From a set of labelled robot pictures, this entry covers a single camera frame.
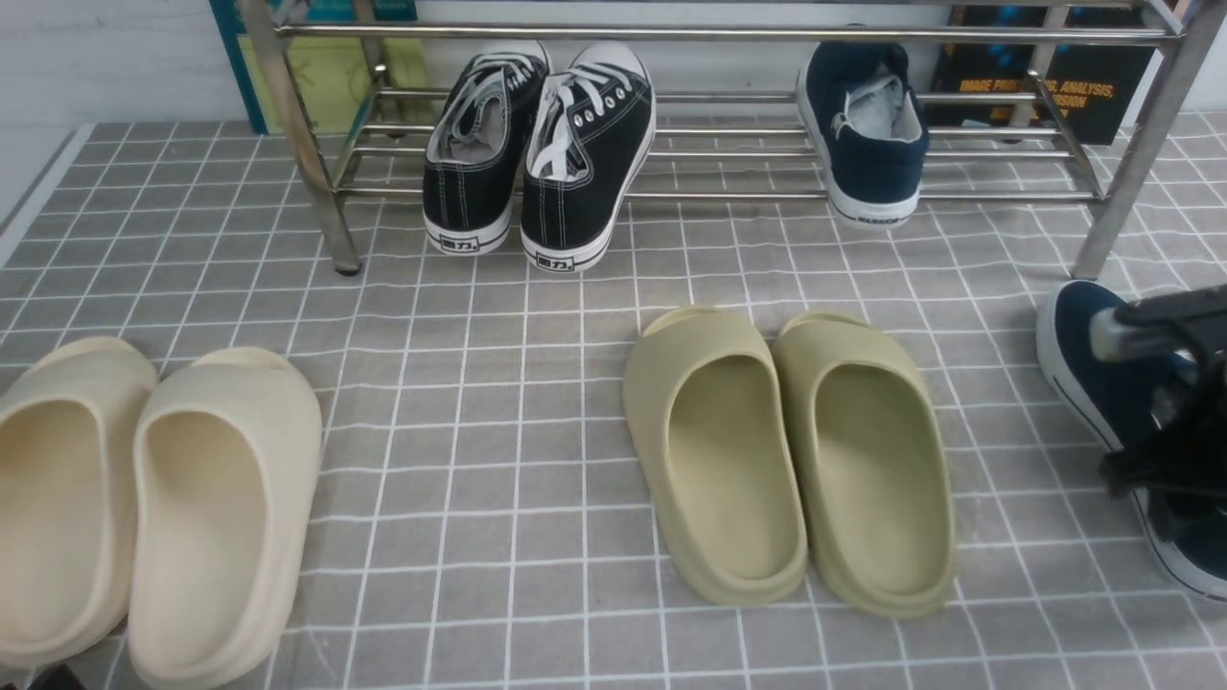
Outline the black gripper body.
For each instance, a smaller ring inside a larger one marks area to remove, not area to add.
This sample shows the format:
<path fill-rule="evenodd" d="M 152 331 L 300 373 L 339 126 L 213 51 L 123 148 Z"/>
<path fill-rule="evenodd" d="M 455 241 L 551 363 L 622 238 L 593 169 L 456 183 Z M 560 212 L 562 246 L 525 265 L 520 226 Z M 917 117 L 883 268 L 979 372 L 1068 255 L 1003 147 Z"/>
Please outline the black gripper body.
<path fill-rule="evenodd" d="M 1124 363 L 1174 355 L 1148 403 L 1157 425 L 1099 463 L 1110 496 L 1146 491 L 1146 519 L 1174 541 L 1225 507 L 1226 289 L 1160 293 L 1099 309 L 1088 327 L 1096 359 Z"/>

